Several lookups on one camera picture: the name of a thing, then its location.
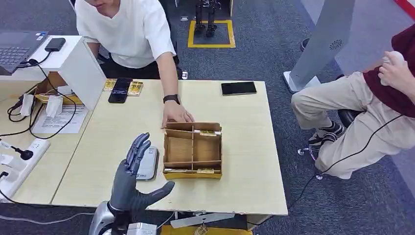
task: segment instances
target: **gray pillar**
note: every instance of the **gray pillar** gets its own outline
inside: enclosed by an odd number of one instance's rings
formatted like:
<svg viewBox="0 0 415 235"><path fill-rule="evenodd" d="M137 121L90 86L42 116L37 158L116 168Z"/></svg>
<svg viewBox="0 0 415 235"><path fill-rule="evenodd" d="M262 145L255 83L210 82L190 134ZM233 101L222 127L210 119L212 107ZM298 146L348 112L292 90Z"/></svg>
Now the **gray pillar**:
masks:
<svg viewBox="0 0 415 235"><path fill-rule="evenodd" d="M291 92L320 82L315 75L348 43L355 0L326 0L316 28L291 72L284 77Z"/></svg>

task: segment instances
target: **wristwatch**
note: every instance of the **wristwatch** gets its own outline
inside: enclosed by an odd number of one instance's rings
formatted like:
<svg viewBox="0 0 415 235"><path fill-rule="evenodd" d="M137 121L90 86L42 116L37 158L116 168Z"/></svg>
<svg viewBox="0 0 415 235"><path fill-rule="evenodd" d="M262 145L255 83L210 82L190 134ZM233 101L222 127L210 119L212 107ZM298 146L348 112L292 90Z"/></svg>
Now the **wristwatch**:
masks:
<svg viewBox="0 0 415 235"><path fill-rule="evenodd" d="M179 101L179 96L178 96L177 94L170 94L170 95L166 95L166 96L163 98L163 103L165 103L165 102L166 102L166 101L168 101L168 100L174 100L176 103L180 104L180 101Z"/></svg>

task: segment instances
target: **robotic thumb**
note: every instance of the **robotic thumb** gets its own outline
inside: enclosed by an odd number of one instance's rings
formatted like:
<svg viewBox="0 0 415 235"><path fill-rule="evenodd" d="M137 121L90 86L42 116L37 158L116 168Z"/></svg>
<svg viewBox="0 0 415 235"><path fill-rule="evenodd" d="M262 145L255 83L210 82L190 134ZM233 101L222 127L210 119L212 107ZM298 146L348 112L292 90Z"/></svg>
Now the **robotic thumb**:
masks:
<svg viewBox="0 0 415 235"><path fill-rule="evenodd" d="M167 196L173 190L173 187L174 182L169 181L162 188L149 194L138 192L133 202L132 210L140 211L146 209L148 206L162 200L165 196Z"/></svg>
<svg viewBox="0 0 415 235"><path fill-rule="evenodd" d="M173 190L174 185L175 183L173 181L169 181L162 188L147 194L149 205L152 205L162 200L165 196L167 196Z"/></svg>

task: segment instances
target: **chair base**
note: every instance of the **chair base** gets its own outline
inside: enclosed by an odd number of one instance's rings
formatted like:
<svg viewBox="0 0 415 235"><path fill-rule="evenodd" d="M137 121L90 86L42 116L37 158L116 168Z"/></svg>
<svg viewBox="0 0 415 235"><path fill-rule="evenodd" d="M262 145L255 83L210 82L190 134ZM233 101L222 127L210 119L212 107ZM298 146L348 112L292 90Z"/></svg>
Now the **chair base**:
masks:
<svg viewBox="0 0 415 235"><path fill-rule="evenodd" d="M297 150L297 154L300 155L300 156L304 156L306 152L308 152L310 154L311 158L314 161L317 159L317 156L315 156L315 154L318 153L318 150L315 148L315 146L308 145L308 147L306 147L306 148L301 148L301 149ZM316 179L322 180L323 176L322 175L316 175Z"/></svg>

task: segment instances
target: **seated person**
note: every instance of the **seated person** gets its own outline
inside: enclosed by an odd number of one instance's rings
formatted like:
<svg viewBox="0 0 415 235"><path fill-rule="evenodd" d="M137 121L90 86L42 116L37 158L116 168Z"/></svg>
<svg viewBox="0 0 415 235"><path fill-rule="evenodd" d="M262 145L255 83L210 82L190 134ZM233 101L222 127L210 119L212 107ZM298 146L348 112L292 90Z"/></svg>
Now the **seated person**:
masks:
<svg viewBox="0 0 415 235"><path fill-rule="evenodd" d="M317 129L309 143L320 146L315 162L319 170L362 150L374 131L399 115L403 116L379 130L363 152L334 165L327 174L349 179L353 171L415 146L415 24L394 36L392 47L404 56L404 63L385 52L390 64L379 63L369 71L354 72L293 95L300 127ZM327 116L326 110L338 109L363 113L345 129Z"/></svg>
<svg viewBox="0 0 415 235"><path fill-rule="evenodd" d="M160 78L164 92L162 126L192 122L178 98L178 76L166 15L158 0L77 0L76 26L95 56L110 52L101 65L108 78Z"/></svg>

